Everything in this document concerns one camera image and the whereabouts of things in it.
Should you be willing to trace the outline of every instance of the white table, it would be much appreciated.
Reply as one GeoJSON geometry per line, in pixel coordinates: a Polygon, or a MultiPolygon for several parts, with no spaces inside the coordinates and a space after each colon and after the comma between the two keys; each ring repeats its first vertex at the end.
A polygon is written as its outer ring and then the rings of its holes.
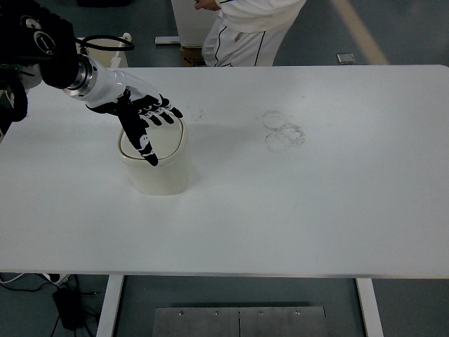
{"type": "Polygon", "coordinates": [[[138,192],[118,120],[42,84],[0,145],[1,271],[449,277],[448,68],[126,71],[185,114],[187,190],[138,192]]]}

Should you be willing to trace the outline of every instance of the person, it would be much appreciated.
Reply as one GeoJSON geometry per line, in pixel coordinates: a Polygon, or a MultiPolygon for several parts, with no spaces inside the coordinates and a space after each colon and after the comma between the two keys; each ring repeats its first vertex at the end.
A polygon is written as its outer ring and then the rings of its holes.
{"type": "Polygon", "coordinates": [[[195,0],[220,11],[202,48],[209,67],[270,67],[306,0],[195,0]]]}

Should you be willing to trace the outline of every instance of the robotic hand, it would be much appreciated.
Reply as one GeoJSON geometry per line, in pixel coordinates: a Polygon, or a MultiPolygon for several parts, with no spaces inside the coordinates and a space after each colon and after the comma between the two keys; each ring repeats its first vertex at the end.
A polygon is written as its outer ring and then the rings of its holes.
{"type": "Polygon", "coordinates": [[[0,0],[0,31],[12,32],[11,44],[0,54],[0,90],[13,98],[13,107],[0,104],[0,136],[26,117],[26,90],[43,80],[94,112],[116,115],[135,149],[151,165],[158,164],[143,117],[158,126],[159,117],[174,122],[168,112],[177,118],[182,114],[157,88],[78,54],[72,25],[33,0],[0,0]]]}

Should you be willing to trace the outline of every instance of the white robotic forearm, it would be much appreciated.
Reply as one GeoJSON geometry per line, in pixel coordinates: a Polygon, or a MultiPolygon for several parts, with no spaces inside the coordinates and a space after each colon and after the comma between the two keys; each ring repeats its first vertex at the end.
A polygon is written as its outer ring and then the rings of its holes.
{"type": "Polygon", "coordinates": [[[181,118],[179,110],[162,97],[159,90],[147,82],[120,70],[108,70],[96,60],[79,56],[79,73],[76,81],[64,92],[86,102],[87,108],[98,113],[116,115],[131,144],[153,166],[158,159],[149,142],[143,116],[155,125],[161,125],[158,117],[172,124],[173,118],[181,118]]]}

